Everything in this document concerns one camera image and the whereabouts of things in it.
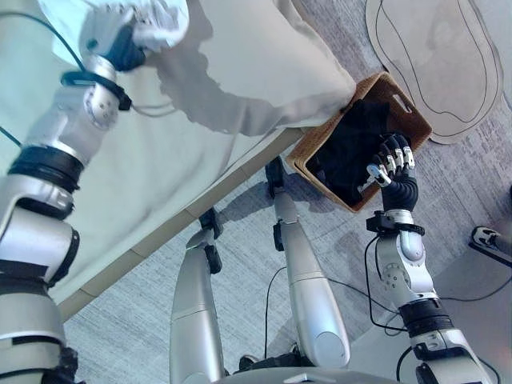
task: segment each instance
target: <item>white fabric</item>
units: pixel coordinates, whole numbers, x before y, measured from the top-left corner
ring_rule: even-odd
[[[172,102],[177,111],[163,118],[121,113],[106,135],[74,195],[69,222],[82,244],[68,277],[51,291],[57,302],[191,204],[244,154],[263,148],[269,132],[320,125],[354,93],[352,78],[290,2],[278,3],[291,24],[270,0],[188,3],[183,41],[119,78],[135,104]],[[0,7],[31,11],[34,2]],[[40,26],[9,20],[0,28],[0,121],[23,138],[70,67],[50,54],[51,37]],[[17,151],[4,137],[0,146],[5,171]]]
[[[472,2],[368,0],[366,26],[377,56],[432,126],[434,141],[462,140],[499,99],[499,55]]]
[[[79,54],[78,37],[87,12],[112,4],[108,0],[38,0],[48,21],[71,44]],[[186,0],[130,0],[116,2],[112,9],[133,6],[138,22],[134,26],[134,40],[153,52],[171,48],[178,44],[189,25],[189,12]],[[53,50],[57,56],[76,65],[66,48],[54,38]]]

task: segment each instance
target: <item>floor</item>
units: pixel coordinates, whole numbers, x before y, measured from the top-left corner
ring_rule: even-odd
[[[302,2],[310,22],[354,79],[381,70],[366,36],[363,0]],[[488,119],[460,143],[427,142],[417,152],[421,197],[414,216],[427,231],[432,275],[463,257],[475,225],[512,217],[511,126],[512,113],[501,98]],[[326,274],[363,288],[362,253],[372,237],[365,219],[380,208],[380,198],[352,214],[296,174],[286,177],[286,188]],[[218,240],[224,268],[212,284],[225,365],[234,371],[242,354],[263,353],[266,289],[284,257],[274,249],[275,218],[262,170],[216,208],[225,228]],[[80,379],[110,384],[169,381],[172,294],[185,244],[198,228],[198,223],[186,228],[66,322],[69,344],[80,355]],[[375,298],[389,304],[375,279],[372,286]],[[346,288],[333,289],[349,337],[355,340],[370,328],[367,301]],[[294,340],[286,274],[281,273],[270,293],[269,354],[286,352]]]

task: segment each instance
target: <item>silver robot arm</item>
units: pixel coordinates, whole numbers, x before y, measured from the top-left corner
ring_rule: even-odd
[[[77,354],[66,347],[48,288],[66,276],[79,236],[63,220],[80,173],[130,100],[116,70],[144,62],[131,41],[134,11],[98,8],[81,36],[87,71],[62,76],[50,109],[34,124],[0,179],[0,383],[70,383]]]
[[[424,229],[414,224],[412,216],[418,185],[407,140],[401,135],[388,138],[367,170],[382,189],[384,211],[376,212],[366,226],[379,235],[377,256],[384,288],[400,311],[414,354],[423,361],[416,369],[418,382],[491,384],[466,338],[442,307],[426,269]]]

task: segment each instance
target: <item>wicker basket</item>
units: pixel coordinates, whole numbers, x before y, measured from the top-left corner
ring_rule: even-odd
[[[416,151],[425,140],[428,139],[432,128],[423,116],[414,107],[413,103],[403,93],[402,89],[387,72],[374,74],[361,81],[356,88],[354,97],[349,105],[332,117],[323,126],[308,131],[294,150],[286,157],[286,162],[301,176],[317,187],[325,196],[344,206],[352,212],[358,212],[378,192],[378,186],[374,183],[362,192],[362,200],[349,206],[334,192],[329,190],[306,167],[311,157],[323,146],[329,136],[342,119],[345,112],[352,107],[356,100],[364,99],[370,102],[388,102],[390,115],[387,125],[389,130],[402,132],[411,140],[411,149]]]

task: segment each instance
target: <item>black joint ring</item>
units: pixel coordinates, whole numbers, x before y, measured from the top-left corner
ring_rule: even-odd
[[[415,224],[397,223],[395,224],[395,228],[397,230],[408,230],[409,232],[415,232],[417,234],[420,234],[421,236],[425,236],[425,228],[423,228],[422,226],[417,226]]]
[[[64,86],[93,85],[95,82],[107,88],[115,95],[116,98],[118,98],[119,110],[130,110],[131,99],[125,93],[124,88],[118,86],[115,82],[109,80],[108,78],[104,78],[99,74],[95,74],[94,72],[89,71],[65,72],[61,76],[61,84]]]

